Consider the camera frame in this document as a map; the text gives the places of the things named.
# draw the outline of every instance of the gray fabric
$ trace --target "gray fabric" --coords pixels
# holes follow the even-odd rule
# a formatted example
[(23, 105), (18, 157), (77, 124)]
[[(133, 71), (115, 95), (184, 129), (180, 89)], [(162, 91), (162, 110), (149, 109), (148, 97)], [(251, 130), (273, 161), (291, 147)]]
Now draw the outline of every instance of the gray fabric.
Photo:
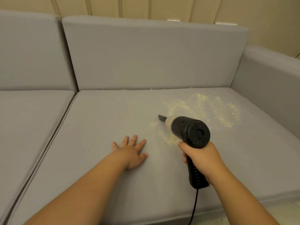
[[(196, 190), (158, 114), (203, 120), (224, 162), (259, 200), (300, 196), (300, 140), (230, 88), (81, 91), (8, 224), (23, 224), (109, 154), (112, 141), (133, 134), (147, 139), (149, 157), (122, 174), (103, 224), (190, 217)], [(197, 213), (221, 208), (212, 186), (198, 199)]]
[(243, 27), (72, 16), (63, 25), (79, 90), (230, 87)]
[(0, 90), (76, 90), (60, 21), (50, 14), (0, 10)]
[(247, 47), (231, 88), (300, 139), (300, 60)]
[(0, 91), (0, 220), (30, 177), (73, 91)]

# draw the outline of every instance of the vacuum handle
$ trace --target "vacuum handle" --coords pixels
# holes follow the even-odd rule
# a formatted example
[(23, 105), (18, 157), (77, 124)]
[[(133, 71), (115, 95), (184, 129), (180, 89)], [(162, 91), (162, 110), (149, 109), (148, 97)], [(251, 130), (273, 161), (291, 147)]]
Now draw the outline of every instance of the vacuum handle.
[(187, 167), (189, 173), (189, 181), (194, 189), (202, 189), (209, 186), (205, 176), (196, 168), (192, 159), (187, 155)]

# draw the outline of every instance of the hand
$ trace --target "hand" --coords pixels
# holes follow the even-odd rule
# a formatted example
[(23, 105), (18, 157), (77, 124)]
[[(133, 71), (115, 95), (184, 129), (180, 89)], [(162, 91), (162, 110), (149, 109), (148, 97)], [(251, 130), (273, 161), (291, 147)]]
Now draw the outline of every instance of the hand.
[(207, 146), (202, 149), (190, 147), (182, 141), (178, 142), (178, 146), (183, 151), (183, 162), (187, 162), (186, 155), (188, 155), (197, 169), (210, 183), (215, 175), (220, 174), (221, 171), (228, 170), (212, 142), (209, 142)]
[(134, 146), (135, 142), (137, 141), (137, 135), (134, 135), (128, 143), (129, 136), (126, 136), (119, 148), (116, 142), (112, 143), (112, 150), (113, 153), (120, 156), (120, 158), (124, 159), (125, 161), (125, 169), (132, 170), (137, 168), (139, 165), (142, 164), (147, 158), (148, 153), (142, 153), (139, 155), (139, 152), (144, 147), (146, 140), (142, 140), (136, 146)]

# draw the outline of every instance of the forearm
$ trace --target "forearm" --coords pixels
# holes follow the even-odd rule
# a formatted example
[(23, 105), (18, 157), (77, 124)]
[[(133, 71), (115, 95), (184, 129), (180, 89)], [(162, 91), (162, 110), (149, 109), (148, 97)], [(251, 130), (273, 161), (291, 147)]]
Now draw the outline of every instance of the forearm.
[(229, 170), (220, 172), (211, 182), (231, 225), (279, 225)]
[(25, 225), (98, 225), (113, 187), (125, 169), (121, 160), (116, 153), (109, 154)]

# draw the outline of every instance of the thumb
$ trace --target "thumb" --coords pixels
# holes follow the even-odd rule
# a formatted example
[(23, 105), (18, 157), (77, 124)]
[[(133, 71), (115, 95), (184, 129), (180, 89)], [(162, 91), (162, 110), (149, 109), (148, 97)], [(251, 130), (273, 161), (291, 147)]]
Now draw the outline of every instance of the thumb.
[(148, 153), (142, 153), (141, 155), (139, 155), (139, 157), (140, 157), (140, 164), (142, 163), (142, 162), (144, 162), (147, 158), (148, 158)]
[(196, 149), (193, 147), (190, 147), (187, 143), (183, 141), (178, 142), (178, 147), (184, 151), (189, 157), (193, 156), (193, 153), (195, 152)]

